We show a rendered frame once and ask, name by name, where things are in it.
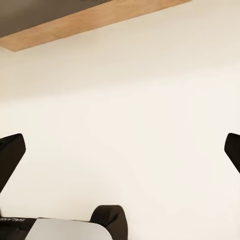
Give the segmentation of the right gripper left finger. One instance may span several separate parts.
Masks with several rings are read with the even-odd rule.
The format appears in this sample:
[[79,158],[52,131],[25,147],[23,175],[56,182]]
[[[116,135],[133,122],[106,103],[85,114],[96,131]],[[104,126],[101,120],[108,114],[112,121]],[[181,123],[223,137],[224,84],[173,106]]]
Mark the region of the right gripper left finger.
[[0,138],[0,193],[26,153],[22,133]]

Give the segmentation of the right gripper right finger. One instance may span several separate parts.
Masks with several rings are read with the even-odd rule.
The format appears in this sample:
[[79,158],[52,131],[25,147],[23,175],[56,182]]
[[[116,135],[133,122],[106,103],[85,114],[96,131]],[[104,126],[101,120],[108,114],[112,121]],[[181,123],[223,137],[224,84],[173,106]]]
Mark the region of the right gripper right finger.
[[227,135],[224,151],[240,173],[240,134],[231,132]]

